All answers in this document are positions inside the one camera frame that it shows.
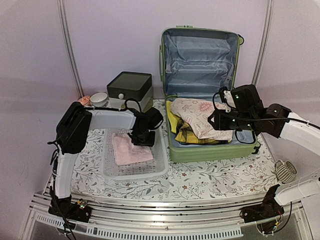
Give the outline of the pink towel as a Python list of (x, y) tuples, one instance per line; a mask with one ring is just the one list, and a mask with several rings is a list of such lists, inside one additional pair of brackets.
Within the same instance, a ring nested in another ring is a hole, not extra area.
[(150, 147), (133, 145), (127, 133), (113, 133), (111, 142), (115, 163), (118, 166), (142, 163), (154, 159)]

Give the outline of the white pink printed cloth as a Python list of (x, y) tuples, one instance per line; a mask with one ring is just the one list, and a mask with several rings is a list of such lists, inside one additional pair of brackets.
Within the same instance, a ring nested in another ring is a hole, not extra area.
[(223, 103), (178, 97), (170, 104), (170, 112), (187, 123), (198, 139), (230, 142), (232, 130), (215, 130), (208, 122), (208, 117), (215, 111), (214, 106), (220, 110), (227, 108)]

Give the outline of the white plastic mesh basket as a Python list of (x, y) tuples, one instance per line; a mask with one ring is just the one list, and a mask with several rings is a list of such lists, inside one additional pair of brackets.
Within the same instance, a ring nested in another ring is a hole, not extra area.
[(162, 131), (155, 131), (152, 147), (133, 145), (128, 133), (127, 129), (105, 129), (102, 177), (107, 181), (135, 181), (166, 174), (169, 161)]

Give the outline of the yellow plaid garment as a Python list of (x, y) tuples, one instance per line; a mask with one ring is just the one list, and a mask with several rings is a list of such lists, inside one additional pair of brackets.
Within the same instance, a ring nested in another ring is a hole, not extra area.
[(174, 139), (177, 142), (183, 145), (217, 145), (228, 143), (228, 141), (225, 140), (215, 140), (210, 138), (199, 139), (187, 122), (170, 111), (171, 104), (171, 101), (166, 101), (166, 113), (170, 123), (171, 132), (175, 134)]

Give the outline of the drawer cabinet with dark top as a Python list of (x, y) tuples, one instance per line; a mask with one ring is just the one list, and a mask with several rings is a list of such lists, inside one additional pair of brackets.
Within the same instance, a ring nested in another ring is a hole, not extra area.
[(123, 71), (106, 86), (109, 104), (115, 109), (125, 106), (149, 110), (153, 106), (153, 81), (150, 73)]

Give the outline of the green hard-shell suitcase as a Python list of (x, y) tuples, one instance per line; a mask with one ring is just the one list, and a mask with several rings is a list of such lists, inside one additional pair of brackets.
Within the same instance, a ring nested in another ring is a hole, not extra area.
[[(240, 45), (234, 32), (193, 28), (168, 28), (161, 36), (159, 71), (165, 99), (192, 98), (219, 101), (221, 87), (233, 89)], [(168, 134), (169, 156), (175, 163), (234, 159), (257, 154), (261, 144), (254, 132), (238, 131), (227, 144), (185, 144)]]

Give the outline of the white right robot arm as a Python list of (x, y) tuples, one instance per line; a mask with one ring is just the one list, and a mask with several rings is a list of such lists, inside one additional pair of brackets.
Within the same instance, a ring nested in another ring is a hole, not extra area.
[[(320, 128), (303, 119), (291, 109), (273, 103), (264, 107), (256, 87), (252, 84), (228, 90), (222, 87), (217, 94), (227, 105), (214, 112), (207, 121), (217, 131), (252, 131), (255, 135), (267, 133), (277, 139), (287, 140), (319, 155)], [(297, 169), (289, 161), (277, 161), (275, 174), (278, 184), (269, 188), (262, 203), (244, 207), (240, 216), (245, 223), (283, 216), (286, 204), (313, 196), (320, 192), (320, 171), (297, 178)]]

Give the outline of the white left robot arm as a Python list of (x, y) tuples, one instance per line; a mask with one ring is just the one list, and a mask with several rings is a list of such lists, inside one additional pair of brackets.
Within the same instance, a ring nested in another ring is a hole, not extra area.
[(49, 214), (88, 223), (92, 208), (79, 199), (72, 202), (71, 182), (79, 153), (90, 131), (104, 130), (98, 173), (106, 180), (154, 179), (168, 171), (162, 130), (163, 116), (152, 107), (147, 112), (134, 108), (86, 107), (73, 102), (56, 127), (56, 150), (51, 157)]

